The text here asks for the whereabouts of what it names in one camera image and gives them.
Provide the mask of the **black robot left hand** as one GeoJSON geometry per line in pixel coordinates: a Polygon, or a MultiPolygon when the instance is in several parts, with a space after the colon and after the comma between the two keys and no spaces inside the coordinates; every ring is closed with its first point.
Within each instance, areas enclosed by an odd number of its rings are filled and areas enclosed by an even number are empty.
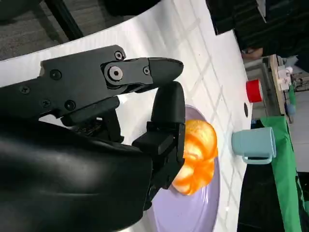
{"type": "Polygon", "coordinates": [[[266,22],[256,0],[207,0],[206,5],[216,35],[266,22]]]}

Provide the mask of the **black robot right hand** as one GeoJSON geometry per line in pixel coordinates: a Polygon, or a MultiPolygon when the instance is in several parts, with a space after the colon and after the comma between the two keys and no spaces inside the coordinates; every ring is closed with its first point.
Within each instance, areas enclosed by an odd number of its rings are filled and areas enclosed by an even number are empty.
{"type": "Polygon", "coordinates": [[[113,232],[138,222],[184,164],[185,102],[172,58],[107,46],[44,60],[0,89],[0,229],[113,232]],[[146,132],[123,144],[119,95],[156,89],[146,132]]]}

